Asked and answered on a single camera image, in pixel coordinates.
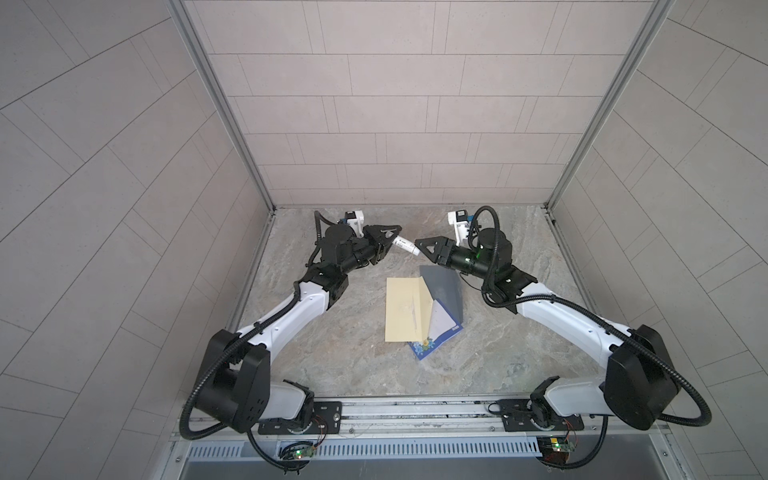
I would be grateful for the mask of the yellow paper envelope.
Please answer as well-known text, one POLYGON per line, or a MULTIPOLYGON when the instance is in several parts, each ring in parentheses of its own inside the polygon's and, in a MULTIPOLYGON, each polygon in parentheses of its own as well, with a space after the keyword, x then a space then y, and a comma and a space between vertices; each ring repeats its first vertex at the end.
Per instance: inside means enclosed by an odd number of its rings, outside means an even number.
POLYGON ((386 342, 427 339, 433 299, 422 277, 388 278, 385 300, 386 342))

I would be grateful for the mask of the white glue stick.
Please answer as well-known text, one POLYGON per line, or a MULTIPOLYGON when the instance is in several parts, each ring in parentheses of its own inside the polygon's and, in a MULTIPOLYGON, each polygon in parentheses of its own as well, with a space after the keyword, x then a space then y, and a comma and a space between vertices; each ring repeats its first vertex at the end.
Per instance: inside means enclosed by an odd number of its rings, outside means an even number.
POLYGON ((418 247, 411 242, 410 240, 407 240, 401 236, 397 236, 393 240, 393 245, 397 246, 398 248, 406 251, 409 254, 412 254, 414 256, 418 256, 420 254, 420 250, 418 247))

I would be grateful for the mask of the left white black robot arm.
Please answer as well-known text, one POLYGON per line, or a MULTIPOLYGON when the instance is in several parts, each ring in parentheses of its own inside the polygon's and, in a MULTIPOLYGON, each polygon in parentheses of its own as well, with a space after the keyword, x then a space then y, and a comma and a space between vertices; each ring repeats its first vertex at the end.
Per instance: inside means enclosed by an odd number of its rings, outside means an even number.
POLYGON ((223 329, 210 339, 179 417, 182 438, 199 440, 224 429, 248 433, 269 421, 294 431, 311 425, 313 392, 273 380, 272 362, 341 298, 349 273, 378 264, 402 231, 399 225, 363 225, 353 214, 336 223, 320 213, 314 218, 315 248, 291 295, 253 324, 236 332, 223 329))

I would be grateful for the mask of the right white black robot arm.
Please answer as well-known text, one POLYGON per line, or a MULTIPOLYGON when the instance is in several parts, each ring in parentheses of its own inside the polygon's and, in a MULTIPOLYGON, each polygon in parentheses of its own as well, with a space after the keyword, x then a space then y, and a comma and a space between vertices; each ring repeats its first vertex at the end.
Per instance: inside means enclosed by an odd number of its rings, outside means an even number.
POLYGON ((418 239, 416 248, 435 265, 481 279, 483 301, 533 320, 595 360, 600 376, 543 381, 529 397, 534 424, 552 428, 572 415, 616 417, 647 430, 656 421, 704 427, 712 411, 704 397, 673 365, 661 335, 642 325, 632 329, 611 322, 565 299, 512 262, 512 245, 500 229, 497 212, 478 208, 492 219, 488 228, 472 219, 462 240, 444 236, 418 239))

